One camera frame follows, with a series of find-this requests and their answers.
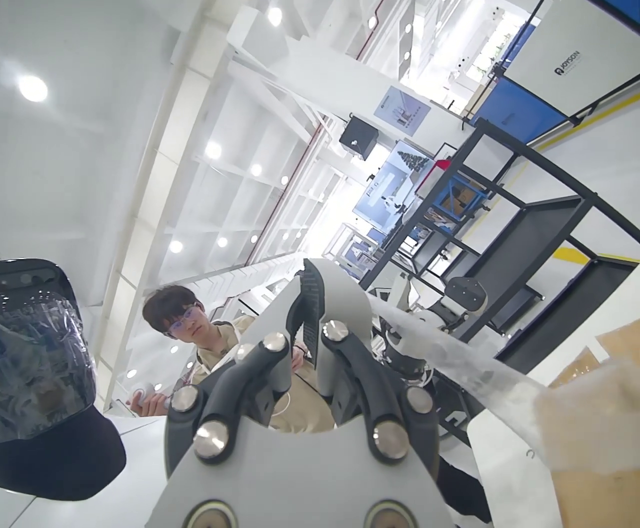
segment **black cap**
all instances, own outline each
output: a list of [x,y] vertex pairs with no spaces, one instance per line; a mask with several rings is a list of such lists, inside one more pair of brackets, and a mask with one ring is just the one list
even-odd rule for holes
[[35,438],[0,443],[0,488],[51,500],[86,500],[126,463],[118,430],[91,406]]
[[95,373],[67,276],[47,260],[0,260],[0,322],[0,488],[93,497],[127,457],[93,405]]

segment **cap brim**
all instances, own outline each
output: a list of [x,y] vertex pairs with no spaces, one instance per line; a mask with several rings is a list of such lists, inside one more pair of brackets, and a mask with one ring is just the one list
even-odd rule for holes
[[0,444],[0,488],[51,500],[86,500],[126,463],[118,430],[92,405],[31,440]]

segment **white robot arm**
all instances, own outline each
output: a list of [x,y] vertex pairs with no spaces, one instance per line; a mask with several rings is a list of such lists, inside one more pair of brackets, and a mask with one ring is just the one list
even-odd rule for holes
[[[147,528],[264,525],[452,528],[434,482],[438,420],[429,394],[371,355],[371,306],[328,260],[305,270],[198,386],[173,395],[168,484]],[[270,430],[304,325],[317,386],[337,428]]]

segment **joyson logo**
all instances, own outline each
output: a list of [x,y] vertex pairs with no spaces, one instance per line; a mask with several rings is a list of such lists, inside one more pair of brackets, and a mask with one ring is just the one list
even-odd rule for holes
[[554,72],[558,75],[565,75],[569,73],[582,59],[579,51],[574,51],[567,57],[560,66],[558,66]]

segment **screen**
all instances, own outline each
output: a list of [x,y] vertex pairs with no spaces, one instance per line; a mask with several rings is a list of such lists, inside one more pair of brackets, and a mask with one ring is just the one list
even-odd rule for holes
[[411,145],[398,141],[371,181],[353,212],[387,235],[415,196],[434,161]]

